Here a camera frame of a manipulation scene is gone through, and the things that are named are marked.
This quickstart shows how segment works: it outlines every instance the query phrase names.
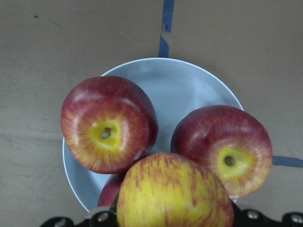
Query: plate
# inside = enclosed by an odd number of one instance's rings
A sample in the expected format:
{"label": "plate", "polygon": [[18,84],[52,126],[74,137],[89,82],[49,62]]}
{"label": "plate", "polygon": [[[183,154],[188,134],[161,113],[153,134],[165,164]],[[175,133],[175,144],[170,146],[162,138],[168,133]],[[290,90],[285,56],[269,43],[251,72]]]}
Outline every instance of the plate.
{"label": "plate", "polygon": [[[159,133],[151,150],[169,152],[176,125],[202,106],[231,105],[243,110],[233,92],[216,76],[189,62],[169,58],[146,58],[119,65],[104,75],[127,78],[140,86],[154,105]],[[62,144],[65,173],[71,189],[87,210],[96,208],[100,192],[110,175],[82,167]]]}

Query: blue tape strip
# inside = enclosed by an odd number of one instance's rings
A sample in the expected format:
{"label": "blue tape strip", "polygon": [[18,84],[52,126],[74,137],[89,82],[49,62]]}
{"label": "blue tape strip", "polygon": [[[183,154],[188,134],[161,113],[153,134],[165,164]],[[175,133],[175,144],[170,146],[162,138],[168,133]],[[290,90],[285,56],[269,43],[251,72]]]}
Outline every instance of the blue tape strip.
{"label": "blue tape strip", "polygon": [[163,4],[162,22],[164,25],[164,30],[167,32],[171,32],[171,28],[172,28],[174,3],[175,3],[174,0],[164,0],[164,4]]}
{"label": "blue tape strip", "polygon": [[163,38],[163,36],[160,36],[159,57],[160,58],[169,57],[169,45],[167,41]]}
{"label": "blue tape strip", "polygon": [[276,166],[290,166],[303,168],[303,160],[295,157],[274,156],[273,164]]}

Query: apple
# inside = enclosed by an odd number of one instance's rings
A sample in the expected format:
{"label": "apple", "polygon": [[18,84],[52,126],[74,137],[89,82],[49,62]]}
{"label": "apple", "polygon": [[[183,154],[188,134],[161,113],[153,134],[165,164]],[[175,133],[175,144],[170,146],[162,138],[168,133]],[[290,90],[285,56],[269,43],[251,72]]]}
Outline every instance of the apple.
{"label": "apple", "polygon": [[125,173],[112,174],[105,182],[99,196],[98,207],[111,206],[119,193]]}
{"label": "apple", "polygon": [[232,202],[209,169],[178,154],[154,153],[126,173],[120,227],[232,227]]}
{"label": "apple", "polygon": [[176,126],[171,152],[211,169],[232,200],[257,190],[272,166],[272,146],[264,126],[228,105],[205,106]]}
{"label": "apple", "polygon": [[118,76],[89,78],[65,98],[61,127],[73,157],[101,174],[125,172],[153,147],[154,107],[135,83]]}

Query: red and yellow apple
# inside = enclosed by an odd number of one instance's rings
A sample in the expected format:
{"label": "red and yellow apple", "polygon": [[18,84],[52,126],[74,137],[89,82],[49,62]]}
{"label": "red and yellow apple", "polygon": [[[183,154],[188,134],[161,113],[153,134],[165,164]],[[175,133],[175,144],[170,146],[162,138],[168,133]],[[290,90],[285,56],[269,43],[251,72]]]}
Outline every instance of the red and yellow apple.
{"label": "red and yellow apple", "polygon": [[211,169],[231,199],[258,189],[272,166],[272,146],[264,126],[227,105],[192,111],[175,128],[171,152]]}
{"label": "red and yellow apple", "polygon": [[135,83],[118,76],[89,78],[62,105],[61,126],[74,158],[90,171],[126,171],[153,147],[154,107]]}
{"label": "red and yellow apple", "polygon": [[120,227],[232,227],[233,208],[219,178],[172,153],[155,153],[126,173],[117,201]]}
{"label": "red and yellow apple", "polygon": [[112,174],[106,181],[99,196],[98,207],[113,205],[119,193],[125,173]]}

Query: red apple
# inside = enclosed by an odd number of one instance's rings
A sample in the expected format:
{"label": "red apple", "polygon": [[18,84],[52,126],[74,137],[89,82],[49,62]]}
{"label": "red apple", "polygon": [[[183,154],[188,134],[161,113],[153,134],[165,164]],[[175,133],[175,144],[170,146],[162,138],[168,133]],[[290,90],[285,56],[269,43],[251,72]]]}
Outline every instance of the red apple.
{"label": "red apple", "polygon": [[211,169],[231,199],[258,189],[272,166],[272,147],[264,126],[227,105],[192,111],[175,128],[171,152]]}
{"label": "red apple", "polygon": [[98,207],[111,206],[119,193],[125,173],[112,174],[106,181],[98,200]]}
{"label": "red apple", "polygon": [[153,105],[135,83],[118,76],[89,78],[62,105],[61,126],[74,158],[90,171],[125,172],[153,147]]}
{"label": "red apple", "polygon": [[227,191],[209,169],[155,153],[126,173],[117,201],[120,227],[232,227]]}

